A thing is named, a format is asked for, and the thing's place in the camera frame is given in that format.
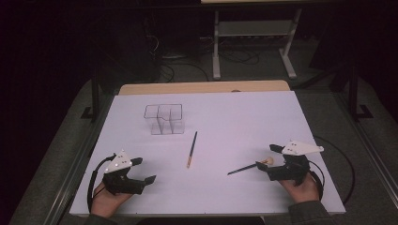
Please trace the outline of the person's left hand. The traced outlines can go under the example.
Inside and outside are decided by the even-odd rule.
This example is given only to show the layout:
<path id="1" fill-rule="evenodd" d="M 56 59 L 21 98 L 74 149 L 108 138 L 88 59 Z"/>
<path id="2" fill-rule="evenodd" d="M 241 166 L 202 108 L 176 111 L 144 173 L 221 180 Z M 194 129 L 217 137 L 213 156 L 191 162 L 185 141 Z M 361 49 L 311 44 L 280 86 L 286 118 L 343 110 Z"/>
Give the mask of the person's left hand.
<path id="1" fill-rule="evenodd" d="M 103 183 L 94 189 L 94 194 L 90 213 L 103 218 L 110 218 L 124 202 L 132 197 L 131 194 L 126 193 L 114 195 L 105 188 Z"/>

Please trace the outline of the desk with white metal legs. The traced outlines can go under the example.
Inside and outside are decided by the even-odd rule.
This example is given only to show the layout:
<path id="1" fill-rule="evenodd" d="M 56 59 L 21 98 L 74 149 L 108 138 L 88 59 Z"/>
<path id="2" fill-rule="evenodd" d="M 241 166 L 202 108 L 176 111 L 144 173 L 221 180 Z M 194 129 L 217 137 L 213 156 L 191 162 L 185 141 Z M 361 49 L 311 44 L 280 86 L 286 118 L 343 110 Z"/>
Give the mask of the desk with white metal legs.
<path id="1" fill-rule="evenodd" d="M 295 9 L 295 14 L 289 20 L 271 20 L 271 21 L 221 21 L 220 11 L 214 12 L 214 33 L 213 33 L 213 79 L 219 80 L 221 75 L 221 65 L 219 56 L 219 38 L 232 37 L 287 37 L 287 42 L 279 49 L 280 57 L 287 76 L 291 80 L 297 78 L 297 74 L 289 59 L 289 51 L 299 26 L 299 19 L 302 9 L 309 5 L 320 5 L 330 3 L 333 0 L 201 0 L 202 5 L 288 5 Z"/>

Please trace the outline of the black metal stand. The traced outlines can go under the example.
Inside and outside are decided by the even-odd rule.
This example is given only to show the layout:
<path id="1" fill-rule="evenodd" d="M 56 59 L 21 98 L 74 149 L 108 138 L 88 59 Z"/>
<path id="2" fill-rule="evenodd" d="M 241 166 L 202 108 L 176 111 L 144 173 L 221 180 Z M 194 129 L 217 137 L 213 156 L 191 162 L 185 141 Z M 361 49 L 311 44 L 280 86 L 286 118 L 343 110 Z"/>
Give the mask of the black metal stand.
<path id="1" fill-rule="evenodd" d="M 91 79 L 91 106 L 85 107 L 81 115 L 82 119 L 90 119 L 95 122 L 100 113 L 100 87 L 98 78 L 93 76 Z"/>
<path id="2" fill-rule="evenodd" d="M 352 118 L 356 122 L 364 118 L 373 118 L 366 105 L 358 104 L 359 76 L 355 67 L 351 68 L 348 84 L 348 110 Z"/>

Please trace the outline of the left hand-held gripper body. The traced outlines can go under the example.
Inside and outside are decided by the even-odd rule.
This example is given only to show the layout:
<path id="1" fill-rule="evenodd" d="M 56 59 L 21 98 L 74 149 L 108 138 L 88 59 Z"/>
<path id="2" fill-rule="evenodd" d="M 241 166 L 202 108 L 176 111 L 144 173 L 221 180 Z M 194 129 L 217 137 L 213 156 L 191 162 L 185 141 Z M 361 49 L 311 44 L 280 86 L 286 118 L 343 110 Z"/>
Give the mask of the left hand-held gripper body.
<path id="1" fill-rule="evenodd" d="M 141 194 L 146 186 L 145 180 L 128 178 L 128 173 L 133 167 L 130 165 L 132 158 L 122 149 L 109 163 L 104 171 L 102 182 L 112 194 Z"/>

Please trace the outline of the white table board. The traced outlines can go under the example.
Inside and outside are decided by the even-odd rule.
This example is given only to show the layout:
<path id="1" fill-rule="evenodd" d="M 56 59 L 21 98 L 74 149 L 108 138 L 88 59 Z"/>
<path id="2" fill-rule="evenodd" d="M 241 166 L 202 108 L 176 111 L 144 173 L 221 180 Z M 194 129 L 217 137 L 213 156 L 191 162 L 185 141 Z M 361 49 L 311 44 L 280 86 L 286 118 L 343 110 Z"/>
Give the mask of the white table board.
<path id="1" fill-rule="evenodd" d="M 181 104 L 183 134 L 152 135 L 145 107 Z M 195 131 L 197 139 L 187 169 Z M 155 175 L 153 184 L 118 210 L 132 217 L 265 216 L 284 214 L 291 199 L 276 181 L 255 168 L 229 172 L 272 156 L 271 144 L 313 143 L 292 91 L 115 97 L 87 169 L 124 149 L 143 162 L 129 176 Z"/>

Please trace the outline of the grey metal frame rail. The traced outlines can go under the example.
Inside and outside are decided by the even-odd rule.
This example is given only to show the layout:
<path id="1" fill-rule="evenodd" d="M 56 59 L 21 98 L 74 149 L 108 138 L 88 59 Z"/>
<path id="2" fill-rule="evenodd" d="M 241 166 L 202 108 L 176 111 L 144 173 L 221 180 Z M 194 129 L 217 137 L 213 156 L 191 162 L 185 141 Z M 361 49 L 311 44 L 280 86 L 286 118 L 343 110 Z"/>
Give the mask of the grey metal frame rail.
<path id="1" fill-rule="evenodd" d="M 50 147 L 52 155 L 47 166 L 52 174 L 48 178 L 54 179 L 55 193 L 42 225 L 58 225 L 68 212 L 113 100 L 112 95 L 99 96 L 95 122 L 81 118 L 84 108 L 91 106 L 91 97 L 77 97 L 72 104 Z"/>
<path id="2" fill-rule="evenodd" d="M 350 123 L 350 126 L 355 130 L 356 135 L 359 137 L 360 142 L 364 146 L 364 149 L 375 169 L 375 173 L 380 179 L 385 190 L 388 192 L 391 201 L 394 203 L 395 207 L 398 209 L 398 183 L 392 177 L 390 171 L 388 170 L 386 164 L 382 161 L 382 158 L 377 153 L 375 145 L 372 143 L 371 139 L 366 134 L 364 128 L 360 124 L 360 120 L 353 116 L 348 110 L 348 102 L 344 100 L 342 94 L 334 94 L 339 108 L 343 111 L 344 116 Z"/>

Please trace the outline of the person's right hand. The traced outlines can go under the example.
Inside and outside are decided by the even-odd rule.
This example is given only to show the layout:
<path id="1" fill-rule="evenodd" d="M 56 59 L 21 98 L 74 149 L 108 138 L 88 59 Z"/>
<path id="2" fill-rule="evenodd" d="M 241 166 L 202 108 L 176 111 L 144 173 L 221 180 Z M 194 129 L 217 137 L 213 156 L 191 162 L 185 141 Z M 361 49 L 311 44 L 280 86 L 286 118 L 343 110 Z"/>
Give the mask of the person's right hand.
<path id="1" fill-rule="evenodd" d="M 302 184 L 299 186 L 295 186 L 291 180 L 282 180 L 280 184 L 291 196 L 294 203 L 320 200 L 317 184 L 309 173 L 306 174 Z"/>

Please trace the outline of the thin brush with orange end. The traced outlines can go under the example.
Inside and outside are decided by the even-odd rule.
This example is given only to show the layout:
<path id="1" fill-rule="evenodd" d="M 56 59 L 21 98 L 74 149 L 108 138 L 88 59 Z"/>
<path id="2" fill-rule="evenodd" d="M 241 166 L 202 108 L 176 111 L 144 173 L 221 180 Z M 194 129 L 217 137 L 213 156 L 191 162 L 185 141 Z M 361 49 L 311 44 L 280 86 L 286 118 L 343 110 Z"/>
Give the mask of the thin brush with orange end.
<path id="1" fill-rule="evenodd" d="M 197 139 L 197 134 L 198 134 L 198 131 L 195 131 L 193 140 L 191 143 L 191 149 L 190 149 L 187 165 L 186 165 L 187 169 L 189 169 L 189 167 L 191 166 L 191 159 L 192 159 L 192 155 L 193 155 L 193 151 L 194 151 L 194 147 L 195 147 L 195 143 L 196 143 L 196 139 Z"/>

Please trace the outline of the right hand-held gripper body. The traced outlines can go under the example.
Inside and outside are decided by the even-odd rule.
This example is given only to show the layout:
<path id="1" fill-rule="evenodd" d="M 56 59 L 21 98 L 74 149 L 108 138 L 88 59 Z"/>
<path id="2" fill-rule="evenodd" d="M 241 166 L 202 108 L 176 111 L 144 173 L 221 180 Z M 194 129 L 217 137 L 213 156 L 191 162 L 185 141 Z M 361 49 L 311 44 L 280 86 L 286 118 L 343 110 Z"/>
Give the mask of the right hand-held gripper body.
<path id="1" fill-rule="evenodd" d="M 268 167 L 267 174 L 271 181 L 294 180 L 295 185 L 302 184 L 307 173 L 310 173 L 320 187 L 324 181 L 311 171 L 308 154 L 323 152 L 322 146 L 308 144 L 305 142 L 290 141 L 283 146 L 281 155 L 284 159 L 284 165 L 278 167 Z"/>

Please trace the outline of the clear plastic organizer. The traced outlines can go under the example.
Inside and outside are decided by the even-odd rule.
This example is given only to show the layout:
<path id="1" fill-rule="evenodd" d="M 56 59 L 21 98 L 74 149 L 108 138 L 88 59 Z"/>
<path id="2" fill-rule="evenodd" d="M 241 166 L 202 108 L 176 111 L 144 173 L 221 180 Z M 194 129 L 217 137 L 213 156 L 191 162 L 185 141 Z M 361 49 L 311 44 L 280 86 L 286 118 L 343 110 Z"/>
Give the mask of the clear plastic organizer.
<path id="1" fill-rule="evenodd" d="M 147 105 L 144 119 L 152 135 L 183 134 L 185 131 L 181 104 Z"/>

